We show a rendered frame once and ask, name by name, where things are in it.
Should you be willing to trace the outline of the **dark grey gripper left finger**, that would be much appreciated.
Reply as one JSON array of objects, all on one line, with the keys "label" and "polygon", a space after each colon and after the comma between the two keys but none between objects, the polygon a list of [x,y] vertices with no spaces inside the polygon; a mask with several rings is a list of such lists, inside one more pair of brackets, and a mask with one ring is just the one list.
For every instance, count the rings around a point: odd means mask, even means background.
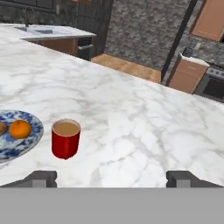
[{"label": "dark grey gripper left finger", "polygon": [[3,185],[3,187],[56,188],[56,178],[56,171],[34,171],[24,179]]}]

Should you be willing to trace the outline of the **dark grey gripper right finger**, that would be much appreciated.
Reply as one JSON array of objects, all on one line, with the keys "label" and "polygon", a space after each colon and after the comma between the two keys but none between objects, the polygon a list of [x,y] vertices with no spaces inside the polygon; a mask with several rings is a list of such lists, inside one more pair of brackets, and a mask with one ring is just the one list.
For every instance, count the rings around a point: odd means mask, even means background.
[{"label": "dark grey gripper right finger", "polygon": [[189,171],[168,171],[166,179],[166,186],[171,188],[219,187],[212,182],[197,178]]}]

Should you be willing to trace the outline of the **blue and white patterned plate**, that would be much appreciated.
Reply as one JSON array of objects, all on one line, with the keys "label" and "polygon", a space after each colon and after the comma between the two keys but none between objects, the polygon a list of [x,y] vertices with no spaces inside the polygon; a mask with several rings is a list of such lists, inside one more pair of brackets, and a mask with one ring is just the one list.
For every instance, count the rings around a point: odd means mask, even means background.
[{"label": "blue and white patterned plate", "polygon": [[0,110],[0,122],[7,128],[15,120],[25,120],[31,125],[31,134],[22,139],[12,137],[8,130],[0,136],[0,164],[21,157],[37,145],[44,134],[43,123],[33,114],[15,109]]}]

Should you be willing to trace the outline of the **red cup of coffee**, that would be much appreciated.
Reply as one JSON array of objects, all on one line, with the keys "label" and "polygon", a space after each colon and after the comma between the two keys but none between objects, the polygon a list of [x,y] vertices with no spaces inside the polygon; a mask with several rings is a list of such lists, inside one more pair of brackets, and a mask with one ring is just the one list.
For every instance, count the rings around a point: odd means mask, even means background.
[{"label": "red cup of coffee", "polygon": [[81,126],[73,119],[60,119],[52,125],[52,154],[56,158],[69,159],[77,151]]}]

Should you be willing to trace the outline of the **orange fruit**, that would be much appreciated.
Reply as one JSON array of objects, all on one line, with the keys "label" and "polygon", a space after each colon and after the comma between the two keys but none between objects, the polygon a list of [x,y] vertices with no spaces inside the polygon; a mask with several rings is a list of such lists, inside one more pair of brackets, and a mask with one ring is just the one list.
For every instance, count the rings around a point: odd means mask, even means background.
[{"label": "orange fruit", "polygon": [[16,120],[9,128],[10,135],[17,139],[28,137],[31,131],[32,126],[25,120]]}]

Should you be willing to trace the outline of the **grey oven with hob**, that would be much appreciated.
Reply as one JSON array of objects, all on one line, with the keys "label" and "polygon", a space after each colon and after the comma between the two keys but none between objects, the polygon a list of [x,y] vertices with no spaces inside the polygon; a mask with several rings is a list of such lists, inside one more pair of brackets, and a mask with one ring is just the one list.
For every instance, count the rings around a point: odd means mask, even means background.
[{"label": "grey oven with hob", "polygon": [[210,66],[200,80],[194,94],[224,103],[224,67]]}]

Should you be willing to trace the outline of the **brown cupboard with white top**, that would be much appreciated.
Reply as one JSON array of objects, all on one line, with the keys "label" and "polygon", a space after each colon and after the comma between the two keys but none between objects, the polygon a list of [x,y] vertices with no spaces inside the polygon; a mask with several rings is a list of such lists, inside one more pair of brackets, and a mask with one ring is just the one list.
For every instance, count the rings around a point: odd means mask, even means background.
[{"label": "brown cupboard with white top", "polygon": [[208,68],[209,64],[204,60],[180,54],[166,86],[192,94]]}]

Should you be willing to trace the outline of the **brown base cupboard run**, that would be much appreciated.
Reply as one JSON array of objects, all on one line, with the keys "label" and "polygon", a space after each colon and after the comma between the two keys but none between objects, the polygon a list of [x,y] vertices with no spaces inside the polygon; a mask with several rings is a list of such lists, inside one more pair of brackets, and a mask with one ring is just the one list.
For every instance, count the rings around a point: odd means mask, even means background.
[{"label": "brown base cupboard run", "polygon": [[33,40],[32,43],[44,46],[55,51],[77,55],[77,39],[76,38],[60,38],[60,39],[48,39],[48,40]]}]

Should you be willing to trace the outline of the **black dishwasher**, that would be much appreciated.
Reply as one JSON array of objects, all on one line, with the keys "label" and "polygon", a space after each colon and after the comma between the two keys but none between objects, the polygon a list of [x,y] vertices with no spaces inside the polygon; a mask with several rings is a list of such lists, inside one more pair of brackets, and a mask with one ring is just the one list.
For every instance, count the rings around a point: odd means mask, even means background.
[{"label": "black dishwasher", "polygon": [[85,37],[78,39],[77,57],[83,60],[90,60],[91,50],[93,48],[92,38]]}]

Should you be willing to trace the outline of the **sink with dark tap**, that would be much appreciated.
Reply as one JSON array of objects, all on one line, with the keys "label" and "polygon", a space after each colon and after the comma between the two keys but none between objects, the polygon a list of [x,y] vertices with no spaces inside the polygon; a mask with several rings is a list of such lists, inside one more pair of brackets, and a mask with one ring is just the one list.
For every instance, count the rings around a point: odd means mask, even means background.
[{"label": "sink with dark tap", "polygon": [[18,27],[17,29],[24,32],[38,32],[41,34],[53,34],[51,29],[41,28],[41,27],[31,27],[29,25],[30,19],[28,16],[28,10],[34,11],[31,6],[27,6],[24,11],[24,27]]}]

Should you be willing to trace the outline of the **brown wall cupboard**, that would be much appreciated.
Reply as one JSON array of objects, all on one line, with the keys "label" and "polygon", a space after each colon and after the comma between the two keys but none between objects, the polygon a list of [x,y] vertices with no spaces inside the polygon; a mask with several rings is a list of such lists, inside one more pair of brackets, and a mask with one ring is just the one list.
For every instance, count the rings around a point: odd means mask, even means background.
[{"label": "brown wall cupboard", "polygon": [[204,0],[190,33],[220,42],[224,35],[224,0]]}]

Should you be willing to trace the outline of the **dark window frame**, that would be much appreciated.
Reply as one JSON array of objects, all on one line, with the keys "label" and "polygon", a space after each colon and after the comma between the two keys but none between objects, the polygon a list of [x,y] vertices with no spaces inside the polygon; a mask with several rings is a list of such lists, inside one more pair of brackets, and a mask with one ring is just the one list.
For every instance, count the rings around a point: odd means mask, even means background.
[{"label": "dark window frame", "polygon": [[0,0],[0,5],[10,7],[32,7],[35,11],[56,11],[56,0]]}]

